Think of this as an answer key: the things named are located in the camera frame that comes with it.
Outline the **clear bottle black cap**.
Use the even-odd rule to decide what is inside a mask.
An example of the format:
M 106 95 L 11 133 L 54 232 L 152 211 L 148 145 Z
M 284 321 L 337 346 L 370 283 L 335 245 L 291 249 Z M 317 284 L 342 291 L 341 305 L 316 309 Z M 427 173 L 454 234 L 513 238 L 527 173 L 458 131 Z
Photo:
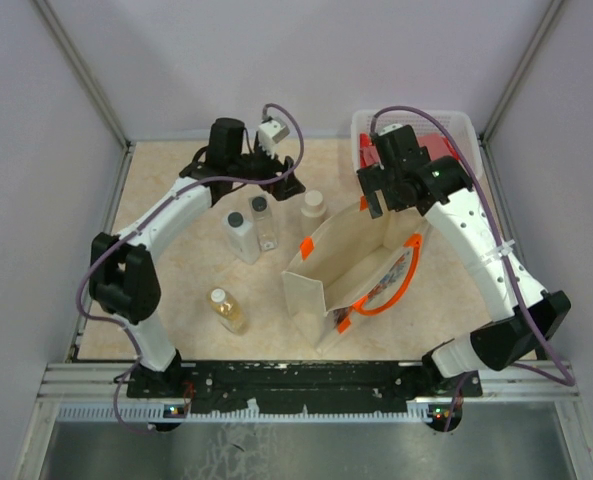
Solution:
M 276 249 L 278 236 L 267 198 L 264 195 L 251 197 L 249 206 L 260 249 L 263 252 Z

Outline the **beige round bottle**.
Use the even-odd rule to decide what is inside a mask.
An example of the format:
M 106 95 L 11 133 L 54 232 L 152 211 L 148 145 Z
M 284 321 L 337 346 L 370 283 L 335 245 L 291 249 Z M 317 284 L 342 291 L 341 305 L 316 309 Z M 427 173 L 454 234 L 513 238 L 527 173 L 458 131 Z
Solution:
M 325 221 L 327 207 L 322 193 L 318 190 L 307 191 L 300 212 L 302 233 L 310 236 Z

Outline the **canvas bag orange handles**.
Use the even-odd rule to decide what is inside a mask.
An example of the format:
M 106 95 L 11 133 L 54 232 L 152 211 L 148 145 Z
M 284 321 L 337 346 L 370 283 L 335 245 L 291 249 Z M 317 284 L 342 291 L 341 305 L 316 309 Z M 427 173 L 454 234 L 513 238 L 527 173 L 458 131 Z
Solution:
M 372 218 L 362 199 L 303 239 L 282 280 L 288 314 L 317 353 L 402 299 L 431 233 L 414 210 Z

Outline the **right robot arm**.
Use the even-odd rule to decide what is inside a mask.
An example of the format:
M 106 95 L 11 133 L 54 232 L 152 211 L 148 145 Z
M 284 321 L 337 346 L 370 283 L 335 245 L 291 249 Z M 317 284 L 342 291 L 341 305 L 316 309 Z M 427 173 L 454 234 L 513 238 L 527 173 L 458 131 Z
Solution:
M 459 157 L 433 160 L 413 128 L 393 124 L 371 137 L 379 161 L 358 170 L 371 217 L 413 208 L 457 253 L 485 302 L 489 323 L 424 355 L 424 387 L 446 395 L 458 376 L 502 371 L 550 339 L 571 309 L 562 291 L 550 292 L 499 244 L 475 180 Z

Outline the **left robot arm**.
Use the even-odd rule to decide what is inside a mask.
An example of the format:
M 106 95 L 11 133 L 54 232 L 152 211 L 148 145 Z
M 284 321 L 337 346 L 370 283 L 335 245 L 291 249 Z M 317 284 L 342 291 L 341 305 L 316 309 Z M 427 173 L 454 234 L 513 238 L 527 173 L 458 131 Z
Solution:
M 160 395 L 177 394 L 184 373 L 180 354 L 157 315 L 161 287 L 156 261 L 177 235 L 238 184 L 257 185 L 278 201 L 303 193 L 305 187 L 294 173 L 300 161 L 280 158 L 276 152 L 296 127 L 295 122 L 264 115 L 253 147 L 245 152 L 245 124 L 228 117 L 217 119 L 207 145 L 161 200 L 121 232 L 100 233 L 93 239 L 90 269 L 82 284 L 104 311 L 103 321 L 126 332 L 136 350 L 137 369 Z

